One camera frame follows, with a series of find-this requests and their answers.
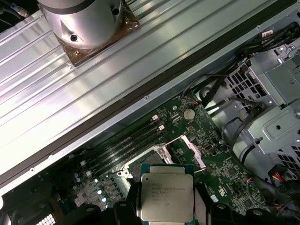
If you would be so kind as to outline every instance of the wire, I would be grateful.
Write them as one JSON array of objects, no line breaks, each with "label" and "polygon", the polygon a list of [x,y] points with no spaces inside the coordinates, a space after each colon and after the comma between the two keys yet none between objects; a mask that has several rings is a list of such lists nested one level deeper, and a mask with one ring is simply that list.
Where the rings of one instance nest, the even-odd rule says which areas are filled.
[{"label": "wire", "polygon": [[197,82],[199,82],[203,77],[205,76],[215,76],[215,77],[222,77],[222,76],[227,76],[227,75],[222,75],[222,74],[202,74],[199,77],[197,77],[196,79],[194,79],[182,92],[182,98],[185,97],[185,94],[187,92],[187,90],[189,90],[193,85],[195,85]]},{"label": "wire", "polygon": [[280,176],[278,172],[275,172],[275,176],[281,181],[284,182],[285,180]]},{"label": "wire", "polygon": [[278,179],[275,175],[272,176],[274,179],[280,181],[280,179]]},{"label": "wire", "polygon": [[251,106],[254,106],[254,107],[258,105],[257,102],[253,102],[253,101],[249,101],[249,100],[242,99],[242,98],[237,98],[237,97],[230,97],[230,98],[228,98],[228,101],[222,100],[222,101],[220,101],[219,103],[217,103],[217,104],[215,104],[215,105],[213,105],[213,106],[207,108],[206,111],[207,111],[207,112],[208,112],[208,111],[211,111],[211,110],[213,110],[213,109],[215,109],[215,108],[218,108],[218,107],[220,107],[220,106],[222,106],[222,105],[224,105],[225,103],[230,102],[230,101],[238,101],[238,102],[245,103],[245,104],[247,104],[247,105],[251,105]]},{"label": "wire", "polygon": [[262,112],[260,107],[255,107],[253,108],[249,115],[243,120],[243,122],[239,125],[238,129],[236,130],[236,132],[233,135],[232,138],[232,143],[230,145],[229,148],[229,153],[232,157],[232,159],[237,163],[237,165],[239,165],[241,168],[243,168],[245,171],[247,171],[252,177],[258,179],[259,181],[263,182],[264,184],[274,187],[272,184],[266,182],[264,179],[260,178],[259,176],[257,176],[256,174],[254,174],[252,171],[250,171],[247,167],[245,167],[239,160],[239,158],[236,156],[236,154],[233,152],[233,148],[236,144],[237,139],[239,138],[241,132],[243,131],[243,129],[248,126],[249,123],[252,122],[252,120],[258,116],[260,113]]},{"label": "wire", "polygon": [[19,14],[17,14],[14,10],[12,10],[12,9],[10,9],[10,8],[3,7],[3,10],[4,10],[5,12],[8,12],[8,13],[14,15],[14,16],[17,17],[19,20],[22,20],[22,19],[23,19]]},{"label": "wire", "polygon": [[9,22],[7,22],[6,20],[3,20],[3,19],[1,19],[1,18],[0,18],[0,21],[3,22],[3,23],[6,23],[7,25],[9,25],[9,26],[11,26],[11,27],[13,26],[11,23],[9,23]]},{"label": "wire", "polygon": [[2,1],[4,4],[9,5],[9,7],[14,7],[14,5],[12,3],[10,3],[10,2],[8,2],[6,0],[0,0],[0,1]]},{"label": "wire", "polygon": [[278,210],[278,213],[277,213],[277,217],[278,216],[280,216],[280,214],[283,212],[283,210],[289,205],[289,204],[291,204],[291,203],[293,203],[293,201],[292,200],[289,200],[286,204],[284,204],[281,208],[280,208],[280,210]]},{"label": "wire", "polygon": [[244,153],[243,157],[242,157],[242,160],[241,160],[241,163],[244,164],[245,161],[246,161],[246,158],[247,158],[247,155],[253,150],[255,149],[255,145],[252,145],[250,146]]},{"label": "wire", "polygon": [[243,121],[241,120],[240,117],[235,117],[235,118],[233,118],[232,120],[230,120],[228,123],[226,123],[226,124],[224,125],[224,127],[222,128],[222,130],[221,130],[221,138],[222,138],[222,140],[223,140],[225,143],[227,143],[227,145],[229,145],[229,144],[228,144],[228,142],[225,140],[225,130],[226,130],[226,127],[229,126],[230,124],[234,123],[236,120],[239,120],[240,122],[243,122]]},{"label": "wire", "polygon": [[[227,74],[227,76],[229,76],[239,67],[238,63],[240,61],[244,61],[244,59],[248,60],[251,56],[253,56],[254,53],[265,52],[270,49],[279,47],[281,45],[291,43],[292,41],[300,37],[300,26],[297,22],[292,22],[291,24],[277,31],[271,36],[261,36],[262,33],[257,35],[252,41],[249,41],[244,46],[239,48],[235,53],[236,58],[232,61],[232,63],[229,64],[229,66],[222,69],[221,71],[217,72],[217,74]],[[225,77],[218,78],[212,86],[211,90],[202,99],[202,105],[204,107],[206,107],[207,104],[216,95],[218,89],[223,84],[224,80]]]},{"label": "wire", "polygon": [[257,205],[262,206],[262,207],[270,207],[270,208],[278,208],[278,207],[282,207],[282,208],[280,208],[280,210],[282,210],[282,209],[285,208],[289,203],[292,202],[291,200],[289,200],[288,202],[286,202],[285,204],[282,204],[282,205],[266,205],[266,204],[264,204],[264,202],[259,202],[259,201],[257,201],[257,200],[252,196],[252,194],[251,194],[250,184],[253,184],[254,182],[252,181],[252,179],[251,179],[251,180],[250,180],[250,179],[247,180],[247,186],[246,186],[246,188],[247,188],[247,193],[248,193],[249,198],[250,198],[253,202],[255,202]]}]

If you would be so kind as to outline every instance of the metal bracket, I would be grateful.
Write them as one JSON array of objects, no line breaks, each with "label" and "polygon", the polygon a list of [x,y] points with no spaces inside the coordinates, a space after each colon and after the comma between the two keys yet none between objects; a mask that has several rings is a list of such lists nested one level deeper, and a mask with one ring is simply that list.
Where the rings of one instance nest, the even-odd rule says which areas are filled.
[{"label": "metal bracket", "polygon": [[117,173],[117,175],[119,177],[125,177],[127,179],[132,179],[133,176],[129,171],[129,165],[132,164],[134,161],[138,160],[139,158],[143,157],[144,155],[148,154],[151,151],[155,151],[159,157],[167,164],[172,164],[174,163],[172,161],[172,157],[171,154],[169,153],[168,149],[163,146],[159,146],[159,145],[155,145],[152,146],[150,148],[148,148],[147,150],[145,150],[144,152],[142,152],[140,155],[134,157],[133,159],[129,160],[128,162],[126,162],[120,169],[120,171]]},{"label": "metal bracket", "polygon": [[300,100],[284,109],[275,107],[257,118],[248,128],[255,145],[264,154],[273,153],[292,142],[300,142]]}]

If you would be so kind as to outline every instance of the ram slot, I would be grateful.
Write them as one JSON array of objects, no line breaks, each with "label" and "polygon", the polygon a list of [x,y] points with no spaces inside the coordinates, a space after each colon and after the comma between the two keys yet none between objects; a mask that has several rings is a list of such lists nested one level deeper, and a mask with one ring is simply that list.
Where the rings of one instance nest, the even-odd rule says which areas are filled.
[{"label": "ram slot", "polygon": [[151,136],[149,136],[147,139],[145,139],[138,146],[134,146],[126,152],[122,151],[122,152],[118,153],[117,155],[115,155],[114,157],[106,160],[102,164],[98,165],[99,170],[96,172],[96,175],[101,176],[103,173],[114,168],[116,165],[125,161],[126,159],[128,159],[129,157],[138,153],[139,151],[142,151],[142,150],[154,145],[157,142],[158,138],[161,136],[162,136],[161,132],[156,132],[156,133],[152,134]]}]

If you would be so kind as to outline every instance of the aluminum panel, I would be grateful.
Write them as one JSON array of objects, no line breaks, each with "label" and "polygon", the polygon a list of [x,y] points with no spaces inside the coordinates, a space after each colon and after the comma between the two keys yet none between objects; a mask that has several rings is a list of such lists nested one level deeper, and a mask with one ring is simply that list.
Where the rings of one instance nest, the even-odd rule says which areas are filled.
[{"label": "aluminum panel", "polygon": [[137,0],[141,29],[73,67],[41,12],[0,34],[0,174],[275,0]]}]

